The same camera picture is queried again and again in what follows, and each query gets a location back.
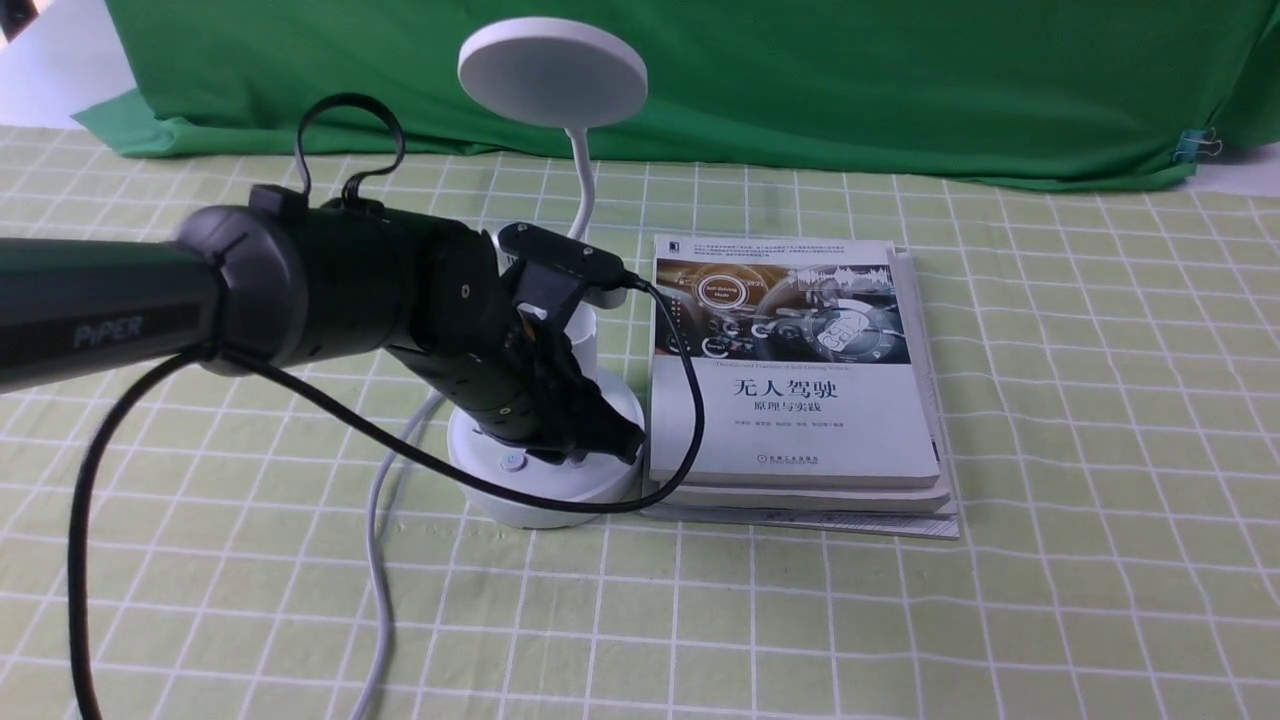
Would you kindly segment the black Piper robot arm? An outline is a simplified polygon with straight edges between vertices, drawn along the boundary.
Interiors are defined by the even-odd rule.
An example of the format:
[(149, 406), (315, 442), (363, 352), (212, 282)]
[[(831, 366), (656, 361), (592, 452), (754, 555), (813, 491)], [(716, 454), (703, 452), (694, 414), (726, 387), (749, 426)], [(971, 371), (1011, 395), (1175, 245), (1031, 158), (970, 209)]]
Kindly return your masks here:
[(502, 445), (631, 462), (643, 428), (566, 333), (582, 301), (631, 282), (616, 255), (539, 225), (490, 234), (260, 184), (168, 242), (5, 238), (3, 391), (192, 348), (227, 375), (238, 357), (291, 368), (384, 350)]

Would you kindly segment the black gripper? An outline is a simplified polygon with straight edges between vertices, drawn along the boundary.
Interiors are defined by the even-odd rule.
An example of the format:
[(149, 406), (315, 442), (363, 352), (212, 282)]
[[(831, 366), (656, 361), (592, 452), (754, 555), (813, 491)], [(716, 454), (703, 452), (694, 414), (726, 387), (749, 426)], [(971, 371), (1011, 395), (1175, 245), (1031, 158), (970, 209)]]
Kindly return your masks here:
[(410, 319), (390, 356), (481, 433), (536, 460), (562, 465), (576, 451), (639, 460), (644, 430), (586, 386), (563, 333), (516, 309), (486, 234), (435, 234), (415, 251), (413, 269)]

